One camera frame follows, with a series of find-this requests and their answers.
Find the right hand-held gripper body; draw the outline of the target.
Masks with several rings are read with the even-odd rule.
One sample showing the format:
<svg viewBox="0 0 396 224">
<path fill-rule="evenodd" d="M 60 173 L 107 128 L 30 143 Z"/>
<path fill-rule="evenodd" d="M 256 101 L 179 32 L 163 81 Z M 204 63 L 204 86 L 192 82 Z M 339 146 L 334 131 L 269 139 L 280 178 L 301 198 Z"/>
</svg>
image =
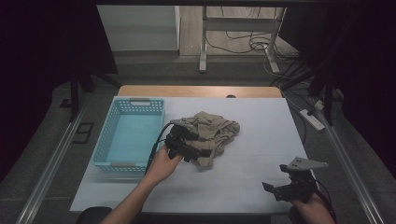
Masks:
<svg viewBox="0 0 396 224">
<path fill-rule="evenodd" d="M 290 183 L 275 187 L 275 193 L 285 194 L 289 198 L 288 202 L 292 200 L 307 201 L 318 188 L 312 171 L 328 167 L 327 162 L 312 161 L 300 157 L 296 157 L 289 164 L 281 164 L 280 170 L 289 175 Z"/>
</svg>

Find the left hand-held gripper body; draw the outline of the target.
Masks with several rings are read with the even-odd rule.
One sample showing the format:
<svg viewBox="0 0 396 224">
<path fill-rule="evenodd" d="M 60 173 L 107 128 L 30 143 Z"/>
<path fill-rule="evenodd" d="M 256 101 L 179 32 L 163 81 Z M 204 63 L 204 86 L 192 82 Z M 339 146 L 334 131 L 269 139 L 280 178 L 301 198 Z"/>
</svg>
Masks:
<svg viewBox="0 0 396 224">
<path fill-rule="evenodd" d="M 173 119 L 169 124 L 172 125 L 172 128 L 164 140 L 169 158 L 173 159 L 176 155 L 181 155 L 183 158 L 188 154 L 200 155 L 200 149 L 187 144 L 188 141 L 198 139 L 198 135 L 191 131 L 192 126 L 181 119 Z"/>
</svg>

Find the beige garment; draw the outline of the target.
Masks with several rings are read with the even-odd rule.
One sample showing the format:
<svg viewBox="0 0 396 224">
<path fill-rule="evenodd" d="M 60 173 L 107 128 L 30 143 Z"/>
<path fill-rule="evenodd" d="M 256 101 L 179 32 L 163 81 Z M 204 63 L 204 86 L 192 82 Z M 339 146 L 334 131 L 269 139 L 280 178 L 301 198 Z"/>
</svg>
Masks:
<svg viewBox="0 0 396 224">
<path fill-rule="evenodd" d="M 240 124 L 234 120 L 225 119 L 223 116 L 209 114 L 201 111 L 192 117 L 182 118 L 192 126 L 192 132 L 198 135 L 195 141 L 187 144 L 202 149 L 212 149 L 208 158 L 199 157 L 191 161 L 196 166 L 211 168 L 213 160 L 223 154 L 226 145 L 230 144 L 240 132 Z"/>
</svg>

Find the light blue plastic basket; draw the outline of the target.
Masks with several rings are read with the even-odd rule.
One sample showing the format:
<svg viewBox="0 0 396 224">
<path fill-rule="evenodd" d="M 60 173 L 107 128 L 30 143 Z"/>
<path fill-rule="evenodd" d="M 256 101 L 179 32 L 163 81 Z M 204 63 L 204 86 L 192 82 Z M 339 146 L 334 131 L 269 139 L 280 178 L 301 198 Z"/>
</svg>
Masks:
<svg viewBox="0 0 396 224">
<path fill-rule="evenodd" d="M 92 164 L 104 172 L 144 173 L 163 118 L 164 99 L 114 97 Z"/>
</svg>

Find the person's right hand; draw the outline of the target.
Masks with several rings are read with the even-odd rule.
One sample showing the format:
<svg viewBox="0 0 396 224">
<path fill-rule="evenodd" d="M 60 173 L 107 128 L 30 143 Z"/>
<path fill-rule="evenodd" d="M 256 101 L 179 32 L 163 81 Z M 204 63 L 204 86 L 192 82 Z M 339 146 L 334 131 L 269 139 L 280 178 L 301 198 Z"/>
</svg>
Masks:
<svg viewBox="0 0 396 224">
<path fill-rule="evenodd" d="M 306 203 L 299 200 L 290 203 L 298 209 L 301 224 L 335 224 L 325 202 L 316 193 Z"/>
</svg>

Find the person's left hand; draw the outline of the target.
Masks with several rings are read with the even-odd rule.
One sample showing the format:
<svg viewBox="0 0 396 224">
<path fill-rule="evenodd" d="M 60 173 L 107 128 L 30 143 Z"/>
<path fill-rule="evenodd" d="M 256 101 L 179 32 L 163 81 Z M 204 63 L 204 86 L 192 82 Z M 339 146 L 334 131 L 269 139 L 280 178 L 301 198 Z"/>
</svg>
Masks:
<svg viewBox="0 0 396 224">
<path fill-rule="evenodd" d="M 161 147 L 155 153 L 154 159 L 142 182 L 145 186 L 154 188 L 176 170 L 177 165 L 182 159 L 183 157 L 180 155 L 176 155 L 173 159 L 170 159 L 167 146 Z"/>
</svg>

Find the white table cover sheet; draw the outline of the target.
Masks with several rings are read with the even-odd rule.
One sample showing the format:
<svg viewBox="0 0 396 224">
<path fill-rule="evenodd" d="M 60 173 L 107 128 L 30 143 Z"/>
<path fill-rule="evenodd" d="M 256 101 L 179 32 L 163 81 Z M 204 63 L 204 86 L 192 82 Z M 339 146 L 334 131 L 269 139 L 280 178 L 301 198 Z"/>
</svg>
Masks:
<svg viewBox="0 0 396 224">
<path fill-rule="evenodd" d="M 165 97 L 163 125 L 171 119 L 205 111 L 240 124 L 240 132 L 222 155 L 205 169 L 181 162 L 152 191 L 144 212 L 154 214 L 276 214 L 289 206 L 266 192 L 262 182 L 276 186 L 290 180 L 281 164 L 305 151 L 283 98 Z M 116 206 L 144 173 L 104 172 L 91 164 L 78 188 L 72 210 Z"/>
</svg>

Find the person's dark trouser leg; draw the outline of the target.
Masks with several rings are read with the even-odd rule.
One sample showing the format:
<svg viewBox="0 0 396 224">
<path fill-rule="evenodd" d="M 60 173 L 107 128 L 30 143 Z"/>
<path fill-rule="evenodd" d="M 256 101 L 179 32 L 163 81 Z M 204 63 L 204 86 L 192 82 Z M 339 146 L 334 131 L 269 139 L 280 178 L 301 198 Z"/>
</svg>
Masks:
<svg viewBox="0 0 396 224">
<path fill-rule="evenodd" d="M 292 206 L 289 210 L 289 219 L 291 224 L 301 224 L 300 213 L 294 206 Z"/>
<path fill-rule="evenodd" d="M 89 207 L 78 216 L 76 224 L 99 224 L 111 211 L 105 206 Z"/>
</svg>

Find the white power strip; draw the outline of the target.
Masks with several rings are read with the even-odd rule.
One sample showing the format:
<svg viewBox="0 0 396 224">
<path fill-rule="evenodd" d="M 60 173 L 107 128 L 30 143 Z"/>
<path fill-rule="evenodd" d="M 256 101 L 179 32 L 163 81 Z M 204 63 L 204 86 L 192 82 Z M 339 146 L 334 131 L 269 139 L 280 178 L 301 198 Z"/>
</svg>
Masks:
<svg viewBox="0 0 396 224">
<path fill-rule="evenodd" d="M 313 114 L 309 114 L 307 109 L 301 110 L 300 114 L 316 131 L 320 132 L 325 129 L 325 126 Z"/>
</svg>

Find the black metal stand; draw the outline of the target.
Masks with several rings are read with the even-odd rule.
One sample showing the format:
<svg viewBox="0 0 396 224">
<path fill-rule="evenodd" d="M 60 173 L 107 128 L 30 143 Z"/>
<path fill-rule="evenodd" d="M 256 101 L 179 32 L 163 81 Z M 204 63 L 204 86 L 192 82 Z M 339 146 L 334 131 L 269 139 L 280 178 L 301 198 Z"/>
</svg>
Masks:
<svg viewBox="0 0 396 224">
<path fill-rule="evenodd" d="M 103 81 L 117 89 L 121 87 L 121 84 L 117 80 L 107 74 L 100 73 L 89 68 L 82 68 L 81 66 L 72 66 L 70 69 L 70 121 L 74 121 L 79 112 L 79 89 L 82 89 L 84 92 L 94 92 L 95 90 L 95 84 L 92 76 L 101 78 Z"/>
<path fill-rule="evenodd" d="M 333 84 L 333 74 L 331 72 L 321 72 L 315 75 L 307 91 L 309 96 L 318 96 L 321 91 L 324 91 L 324 117 L 330 126 L 332 126 Z"/>
</svg>

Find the white cabinet panel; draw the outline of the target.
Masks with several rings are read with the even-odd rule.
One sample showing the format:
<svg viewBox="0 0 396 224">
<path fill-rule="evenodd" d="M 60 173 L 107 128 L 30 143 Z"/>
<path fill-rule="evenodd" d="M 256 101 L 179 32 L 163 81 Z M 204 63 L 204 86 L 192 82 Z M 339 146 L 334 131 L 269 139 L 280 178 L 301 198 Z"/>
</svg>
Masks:
<svg viewBox="0 0 396 224">
<path fill-rule="evenodd" d="M 178 51 L 179 6 L 98 6 L 113 51 Z"/>
</svg>

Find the aluminium rail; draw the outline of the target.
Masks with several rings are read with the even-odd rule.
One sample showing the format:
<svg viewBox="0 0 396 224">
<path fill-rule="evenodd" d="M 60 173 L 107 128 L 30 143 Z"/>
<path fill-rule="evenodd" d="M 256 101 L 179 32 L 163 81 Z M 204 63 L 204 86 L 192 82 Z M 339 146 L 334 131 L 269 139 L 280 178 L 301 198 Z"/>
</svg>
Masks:
<svg viewBox="0 0 396 224">
<path fill-rule="evenodd" d="M 318 117 L 318 120 L 325 127 L 326 134 L 331 142 L 334 153 L 336 154 L 341 166 L 343 167 L 346 173 L 346 177 L 351 187 L 355 191 L 361 207 L 369 222 L 371 224 L 386 224 L 385 219 L 382 217 L 372 194 L 364 184 L 364 181 L 361 179 L 361 176 L 359 175 L 358 170 L 353 164 L 352 159 L 347 154 L 347 148 L 342 143 L 334 127 L 330 124 L 329 121 L 326 120 L 324 116 L 324 110 L 319 110 L 315 106 L 314 111 L 316 116 Z"/>
<path fill-rule="evenodd" d="M 79 105 L 79 111 L 77 112 L 75 118 L 68 122 L 67 128 L 63 132 L 62 138 L 53 150 L 49 161 L 42 172 L 41 176 L 38 178 L 35 187 L 33 188 L 29 198 L 27 199 L 24 207 L 22 208 L 19 217 L 17 218 L 15 224 L 32 224 L 35 216 L 43 203 L 45 196 L 50 188 L 53 178 L 55 177 L 60 164 L 64 158 L 64 155 L 69 148 L 73 136 L 75 135 L 78 125 L 86 112 L 87 104 L 90 99 L 83 99 Z"/>
</svg>

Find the white metal desk frame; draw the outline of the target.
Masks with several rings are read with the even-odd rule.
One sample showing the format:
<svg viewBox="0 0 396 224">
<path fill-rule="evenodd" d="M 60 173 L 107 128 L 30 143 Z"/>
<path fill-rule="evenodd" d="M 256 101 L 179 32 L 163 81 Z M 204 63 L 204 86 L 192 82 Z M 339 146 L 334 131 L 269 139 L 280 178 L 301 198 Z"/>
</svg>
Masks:
<svg viewBox="0 0 396 224">
<path fill-rule="evenodd" d="M 202 7 L 202 42 L 200 47 L 199 71 L 207 70 L 207 47 L 231 52 L 220 46 L 209 43 L 207 34 L 210 32 L 223 32 L 229 39 L 249 38 L 250 49 L 235 51 L 234 54 L 245 54 L 251 51 L 263 51 L 268 65 L 273 73 L 279 73 L 276 62 L 276 40 L 286 12 L 285 7 L 275 7 L 272 17 L 263 17 L 262 9 L 257 8 L 257 13 L 247 17 L 224 15 L 224 7 L 220 8 L 220 16 L 209 16 L 207 7 Z"/>
</svg>

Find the black rectangular floor frame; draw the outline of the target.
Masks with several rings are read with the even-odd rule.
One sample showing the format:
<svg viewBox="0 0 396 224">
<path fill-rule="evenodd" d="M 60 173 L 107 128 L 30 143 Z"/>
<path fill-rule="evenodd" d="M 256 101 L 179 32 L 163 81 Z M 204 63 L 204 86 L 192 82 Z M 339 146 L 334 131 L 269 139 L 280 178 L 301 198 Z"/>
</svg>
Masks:
<svg viewBox="0 0 396 224">
<path fill-rule="evenodd" d="M 92 135 L 93 126 L 94 126 L 93 122 L 81 122 L 78 125 L 78 128 L 72 139 L 72 143 L 79 145 L 87 144 Z"/>
</svg>

